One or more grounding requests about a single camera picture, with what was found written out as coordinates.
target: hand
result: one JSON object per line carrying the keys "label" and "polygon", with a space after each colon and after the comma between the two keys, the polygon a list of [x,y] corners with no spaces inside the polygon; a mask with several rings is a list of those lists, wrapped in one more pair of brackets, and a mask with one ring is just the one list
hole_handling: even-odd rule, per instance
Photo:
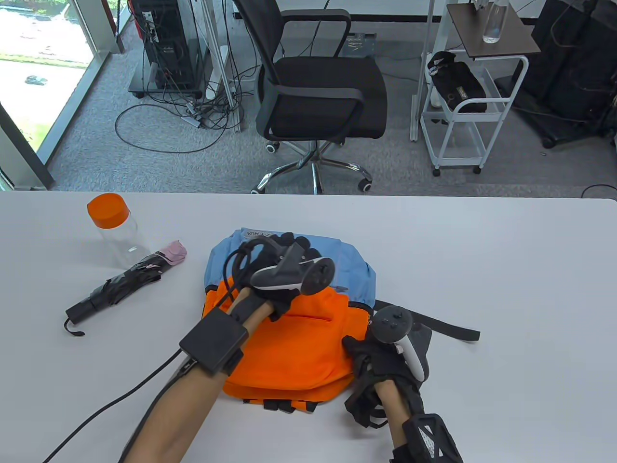
{"label": "hand", "polygon": [[392,344],[383,344],[369,332],[365,341],[351,336],[343,338],[343,347],[353,360],[354,392],[345,408],[364,427],[379,427],[371,418],[385,418],[378,405],[405,403],[405,409],[422,413],[420,384],[415,380],[405,359]]}
{"label": "hand", "polygon": [[[240,291],[240,293],[238,294],[238,297],[236,298],[234,303],[231,305],[227,313],[228,314],[232,313],[233,309],[236,308],[236,306],[238,305],[240,301],[249,297],[249,295],[251,294],[251,291],[252,290],[250,288],[242,289],[242,291]],[[273,312],[274,312],[274,307],[272,306],[272,303],[270,301],[265,302],[255,312],[253,312],[253,314],[242,324],[244,328],[246,328],[246,330],[249,332],[249,337],[252,336],[253,333],[255,333],[259,325],[266,318],[271,316]]]}
{"label": "hand", "polygon": [[[270,239],[284,247],[289,247],[294,243],[299,244],[304,249],[304,258],[307,261],[321,257],[319,251],[310,247],[310,241],[304,236],[294,237],[293,233],[287,232],[283,233],[281,236],[272,235]],[[246,271],[243,272],[242,278],[239,280],[239,287],[250,287],[251,277],[256,271],[278,265],[278,262],[279,259],[274,250],[269,246],[264,246],[255,260],[252,261],[248,265]],[[253,291],[257,296],[272,302],[274,312],[270,316],[270,319],[273,322],[287,313],[291,306],[291,301],[300,295],[299,290],[260,291],[253,289]]]}

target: office chair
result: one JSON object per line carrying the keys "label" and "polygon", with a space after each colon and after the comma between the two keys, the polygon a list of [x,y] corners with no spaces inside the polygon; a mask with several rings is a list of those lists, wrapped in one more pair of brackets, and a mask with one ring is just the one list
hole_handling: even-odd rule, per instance
{"label": "office chair", "polygon": [[[233,0],[255,41],[262,59],[255,92],[260,101],[257,131],[272,143],[288,144],[302,157],[263,176],[251,193],[265,193],[273,178],[310,165],[313,193],[322,194],[320,166],[350,169],[364,178],[360,191],[368,191],[373,177],[363,167],[335,161],[323,155],[332,146],[342,146],[347,137],[380,138],[386,130],[387,95],[383,76],[373,59],[341,58],[339,53],[351,29],[349,13],[332,10],[287,10],[276,0]],[[345,33],[333,57],[284,57],[274,55],[290,21],[338,21]],[[298,141],[308,141],[308,150]]]}

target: gray carpet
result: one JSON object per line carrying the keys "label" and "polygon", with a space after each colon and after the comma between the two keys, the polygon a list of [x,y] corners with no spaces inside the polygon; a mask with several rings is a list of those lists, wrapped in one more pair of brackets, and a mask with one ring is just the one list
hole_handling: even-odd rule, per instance
{"label": "gray carpet", "polygon": [[[230,20],[232,48],[238,68],[254,64],[250,41],[241,22]],[[376,31],[378,64],[384,73],[416,77],[423,24],[358,23],[356,31]],[[288,56],[300,52],[313,29],[297,25],[286,30],[283,44]],[[332,40],[340,33],[324,26],[314,54],[331,53]],[[452,46],[457,37],[451,37]],[[50,170],[56,190],[70,191],[164,191],[198,193],[248,193],[261,177],[275,167],[297,159],[282,146],[276,154],[265,150],[255,131],[257,104],[252,96],[243,101],[246,116],[242,132],[225,132],[211,148],[194,154],[159,154],[122,143],[114,133],[114,120],[125,108],[139,102],[127,93],[128,82],[143,56],[143,47],[131,24],[125,34],[127,52],[112,56],[68,129]],[[511,65],[491,68],[494,77],[511,73]],[[386,134],[379,140],[348,139],[329,156],[357,162],[374,177],[370,194],[452,196],[577,197],[593,183],[617,182],[617,156],[607,140],[591,138],[553,150],[544,150],[538,136],[513,111],[506,119],[494,150],[480,175],[471,169],[442,169],[434,178],[422,139],[409,141],[410,95],[415,83],[386,76],[389,99]],[[244,90],[251,90],[246,82]],[[198,130],[155,107],[129,111],[119,125],[120,133],[134,144],[169,151],[188,151],[213,142],[220,132]],[[360,194],[359,177],[353,172],[323,167],[328,194]],[[310,170],[277,178],[269,193],[312,191]],[[589,196],[617,198],[608,188],[596,188]]]}

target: black umbrella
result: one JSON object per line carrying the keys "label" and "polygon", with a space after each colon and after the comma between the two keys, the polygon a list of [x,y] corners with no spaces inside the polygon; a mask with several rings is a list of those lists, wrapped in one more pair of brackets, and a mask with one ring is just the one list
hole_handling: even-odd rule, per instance
{"label": "black umbrella", "polygon": [[103,285],[96,288],[83,301],[78,302],[66,311],[67,321],[64,329],[73,336],[83,336],[83,331],[73,332],[68,329],[68,323],[76,325],[96,312],[109,306],[118,304],[122,299],[130,296],[148,283],[157,282],[160,276],[184,261],[186,249],[179,241],[174,241],[165,248],[141,259],[126,272],[110,278]]}

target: clear plastic bottle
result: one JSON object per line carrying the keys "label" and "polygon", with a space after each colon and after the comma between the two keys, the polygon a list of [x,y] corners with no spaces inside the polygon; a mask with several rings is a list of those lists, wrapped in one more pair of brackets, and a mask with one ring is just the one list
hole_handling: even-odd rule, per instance
{"label": "clear plastic bottle", "polygon": [[495,0],[490,4],[484,33],[482,34],[482,40],[486,43],[496,43],[501,38],[509,5],[509,0]]}
{"label": "clear plastic bottle", "polygon": [[105,193],[94,198],[88,203],[88,215],[120,268],[129,269],[150,254],[137,222],[119,194]]}

